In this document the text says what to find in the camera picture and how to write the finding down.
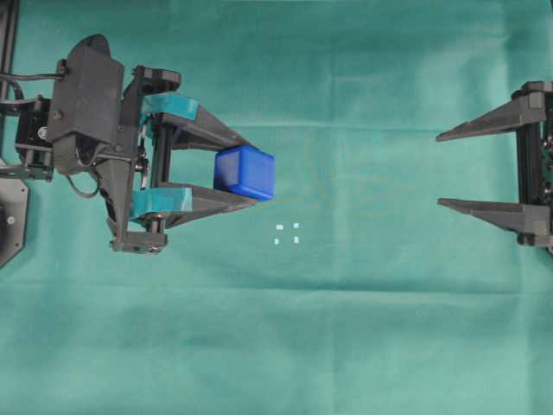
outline black wire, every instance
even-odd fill
[[[69,185],[71,186],[71,188],[73,189],[73,191],[79,195],[80,197],[83,197],[85,199],[92,199],[95,195],[98,194],[98,191],[100,190],[100,180],[94,176],[94,175],[91,175],[92,178],[94,179],[94,181],[96,182],[96,190],[94,190],[92,193],[85,193],[85,192],[82,192],[80,191],[76,186],[75,184],[73,183],[73,180],[71,179],[70,176],[66,176],[66,179],[67,181],[69,182]]]
[[[16,75],[14,73],[0,72],[0,76],[10,80],[62,80],[59,73],[38,73],[36,75]]]
[[[11,85],[14,90],[14,95],[16,99],[25,99],[25,96],[23,95],[23,90],[21,89],[19,83],[11,79],[9,76],[5,76],[2,72],[0,72],[0,80],[8,82]]]
[[[19,104],[28,104],[31,101],[42,99],[42,96],[36,96],[29,99],[0,99],[0,104],[7,105],[19,105]]]
[[[0,80],[8,82],[14,90],[16,99],[25,99],[23,90],[18,80],[62,80],[63,75],[58,73],[38,73],[37,75],[16,75],[14,73],[0,72]]]

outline green cloth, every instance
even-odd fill
[[[0,413],[553,411],[553,258],[436,205],[516,201],[514,136],[435,143],[551,79],[552,19],[546,0],[22,0],[13,72],[102,33],[125,82],[179,71],[274,155],[276,199],[137,256],[110,250],[101,198],[30,182],[0,271]],[[209,185],[213,153],[172,175]]]

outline screw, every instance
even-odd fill
[[[161,252],[162,248],[160,246],[151,246],[148,251],[146,251],[149,255],[156,255],[157,253]]]
[[[48,128],[46,127],[39,128],[37,134],[40,140],[46,140],[46,135],[48,134]]]

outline mounting plate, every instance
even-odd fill
[[[15,257],[25,245],[29,188],[20,179],[0,179],[0,205],[6,218],[5,246],[0,250],[0,267]]]

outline blue cube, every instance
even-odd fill
[[[275,158],[249,145],[215,155],[213,188],[269,201],[275,192]]]

